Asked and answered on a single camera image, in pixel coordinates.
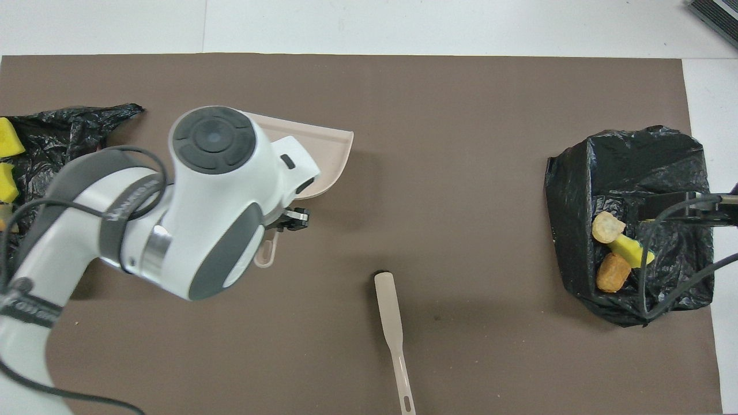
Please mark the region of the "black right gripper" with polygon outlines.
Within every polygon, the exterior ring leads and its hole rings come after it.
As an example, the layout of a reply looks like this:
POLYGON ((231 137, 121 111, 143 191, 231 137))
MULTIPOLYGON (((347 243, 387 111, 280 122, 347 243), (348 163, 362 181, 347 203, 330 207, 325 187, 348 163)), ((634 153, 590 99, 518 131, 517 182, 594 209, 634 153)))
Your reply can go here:
MULTIPOLYGON (((690 215, 703 224, 737 225, 737 184, 729 193, 696 193, 697 201, 690 205, 690 215)), ((672 205, 692 199, 692 192, 654 194, 643 198, 638 207, 639 221, 653 221, 672 205)))

